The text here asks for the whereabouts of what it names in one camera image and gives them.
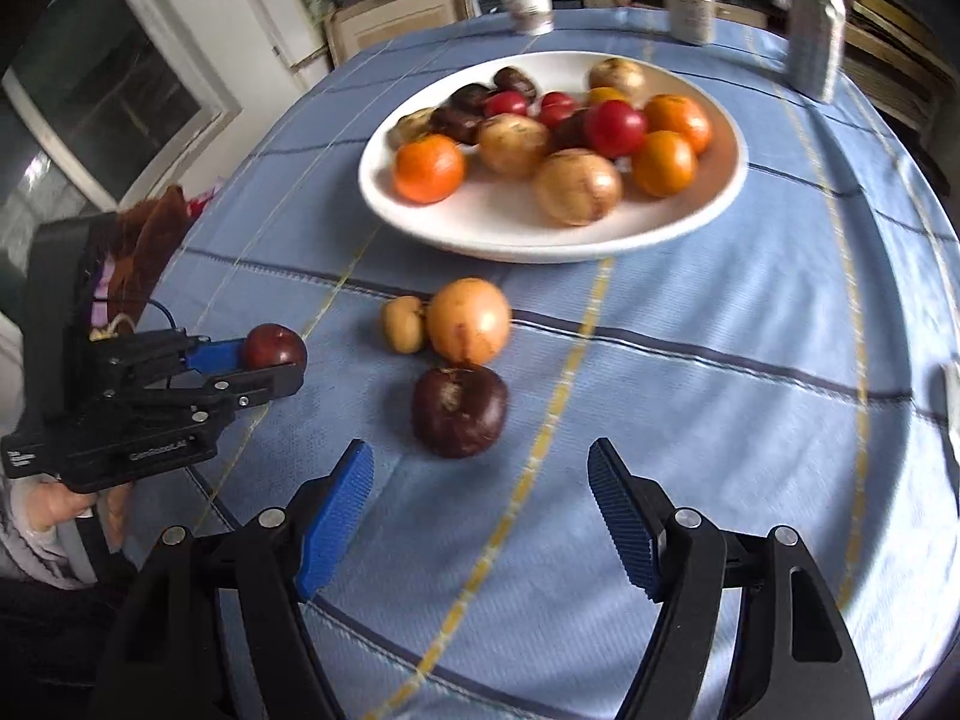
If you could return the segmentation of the person left hand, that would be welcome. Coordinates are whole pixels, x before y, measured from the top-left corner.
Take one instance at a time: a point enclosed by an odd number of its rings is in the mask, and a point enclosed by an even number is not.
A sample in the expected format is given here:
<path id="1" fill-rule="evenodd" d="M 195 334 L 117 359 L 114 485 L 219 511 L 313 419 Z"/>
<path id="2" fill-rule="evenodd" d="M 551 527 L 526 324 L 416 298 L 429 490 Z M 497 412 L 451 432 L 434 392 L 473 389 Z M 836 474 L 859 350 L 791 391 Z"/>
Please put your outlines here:
<path id="1" fill-rule="evenodd" d="M 107 543 L 113 550 L 118 550 L 124 543 L 130 493 L 130 484 L 102 493 L 78 494 L 57 481 L 18 479 L 11 483 L 11 511 L 18 530 L 27 539 L 47 548 L 53 540 L 53 528 L 85 512 L 96 514 L 101 505 L 106 517 Z"/>

